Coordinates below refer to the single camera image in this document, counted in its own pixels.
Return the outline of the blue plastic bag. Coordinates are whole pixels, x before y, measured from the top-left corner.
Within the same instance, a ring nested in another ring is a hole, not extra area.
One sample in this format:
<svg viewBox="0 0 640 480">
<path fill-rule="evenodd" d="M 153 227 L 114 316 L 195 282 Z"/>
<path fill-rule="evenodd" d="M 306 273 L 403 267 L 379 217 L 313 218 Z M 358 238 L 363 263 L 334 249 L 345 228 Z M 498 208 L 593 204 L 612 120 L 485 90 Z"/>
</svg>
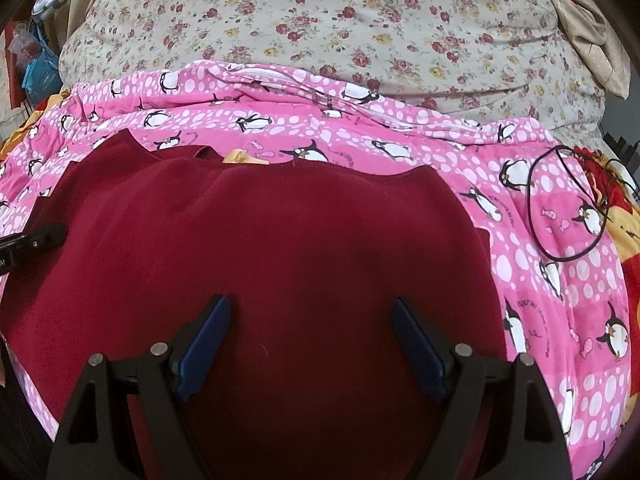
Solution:
<svg viewBox="0 0 640 480">
<path fill-rule="evenodd" d="M 22 88 L 32 106 L 57 94 L 62 88 L 62 80 L 58 72 L 58 57 L 46 45 L 41 45 L 38 58 L 30 61 L 22 81 Z"/>
</svg>

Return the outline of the beige curtain right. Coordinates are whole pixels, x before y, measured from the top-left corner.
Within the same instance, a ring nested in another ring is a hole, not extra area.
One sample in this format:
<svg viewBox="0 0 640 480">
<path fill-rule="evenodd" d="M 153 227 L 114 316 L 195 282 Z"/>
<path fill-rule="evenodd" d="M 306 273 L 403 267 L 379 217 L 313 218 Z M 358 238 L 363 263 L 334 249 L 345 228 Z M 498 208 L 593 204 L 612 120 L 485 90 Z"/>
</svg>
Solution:
<svg viewBox="0 0 640 480">
<path fill-rule="evenodd" d="M 562 29 L 597 82 L 626 100 L 631 62 L 620 38 L 594 0 L 551 0 Z"/>
</svg>

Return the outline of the yellow red cartoon blanket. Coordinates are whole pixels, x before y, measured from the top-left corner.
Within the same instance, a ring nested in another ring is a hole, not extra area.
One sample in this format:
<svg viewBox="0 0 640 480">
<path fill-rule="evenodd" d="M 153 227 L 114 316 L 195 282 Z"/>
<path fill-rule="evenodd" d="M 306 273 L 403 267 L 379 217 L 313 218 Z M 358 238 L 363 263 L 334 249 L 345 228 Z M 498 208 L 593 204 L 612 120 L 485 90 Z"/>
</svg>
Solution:
<svg viewBox="0 0 640 480">
<path fill-rule="evenodd" d="M 577 220 L 601 237 L 588 259 L 614 266 L 602 278 L 606 289 L 626 287 L 626 306 L 608 307 L 608 320 L 598 338 L 621 361 L 639 349 L 639 207 L 632 203 L 614 160 L 589 148 L 578 148 L 577 158 L 594 198 L 582 206 Z"/>
</svg>

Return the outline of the pink penguin blanket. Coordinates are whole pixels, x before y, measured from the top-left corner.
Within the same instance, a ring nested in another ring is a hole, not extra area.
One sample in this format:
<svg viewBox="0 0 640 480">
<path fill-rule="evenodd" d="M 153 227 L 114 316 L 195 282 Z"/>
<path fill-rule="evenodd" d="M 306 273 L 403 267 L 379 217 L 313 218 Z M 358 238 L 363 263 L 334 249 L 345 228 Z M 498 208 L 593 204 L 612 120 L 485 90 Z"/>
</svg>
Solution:
<svg viewBox="0 0 640 480">
<path fill-rule="evenodd" d="M 578 479 L 614 448 L 639 390 L 639 349 L 616 361 L 598 338 L 626 287 L 592 264 L 600 235 L 577 220 L 594 198 L 577 150 L 533 118 L 474 122 L 293 67 L 196 61 L 78 84 L 1 164 L 1 229 L 27 221 L 64 170 L 119 130 L 153 154 L 208 145 L 235 162 L 322 162 L 370 174 L 429 166 L 488 233 L 506 352 L 540 363 Z"/>
</svg>

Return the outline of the floral bed quilt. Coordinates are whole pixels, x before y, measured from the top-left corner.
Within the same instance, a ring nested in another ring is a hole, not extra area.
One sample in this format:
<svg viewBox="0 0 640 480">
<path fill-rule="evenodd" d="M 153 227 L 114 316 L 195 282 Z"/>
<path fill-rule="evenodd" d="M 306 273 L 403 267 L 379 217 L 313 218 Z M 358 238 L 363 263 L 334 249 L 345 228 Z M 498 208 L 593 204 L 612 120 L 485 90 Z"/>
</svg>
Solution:
<svg viewBox="0 0 640 480">
<path fill-rule="evenodd" d="M 280 64 L 478 122 L 529 116 L 591 146 L 605 94 L 550 0 L 94 0 L 66 84 L 196 60 Z"/>
</svg>

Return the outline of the dark red sweater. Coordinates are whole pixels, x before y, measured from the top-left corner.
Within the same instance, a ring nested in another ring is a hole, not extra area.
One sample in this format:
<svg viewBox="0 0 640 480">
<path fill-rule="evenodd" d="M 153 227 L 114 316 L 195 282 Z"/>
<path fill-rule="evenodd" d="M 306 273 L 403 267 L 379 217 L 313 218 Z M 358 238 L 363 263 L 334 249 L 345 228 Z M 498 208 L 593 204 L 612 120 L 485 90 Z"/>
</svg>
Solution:
<svg viewBox="0 0 640 480">
<path fill-rule="evenodd" d="M 69 166 L 30 226 L 65 243 L 13 271 L 1 329 L 61 417 L 86 359 L 167 340 L 215 295 L 228 334 L 186 418 L 219 479 L 401 479 L 435 425 L 390 310 L 501 358 L 489 237 L 428 167 L 229 165 L 128 132 Z"/>
</svg>

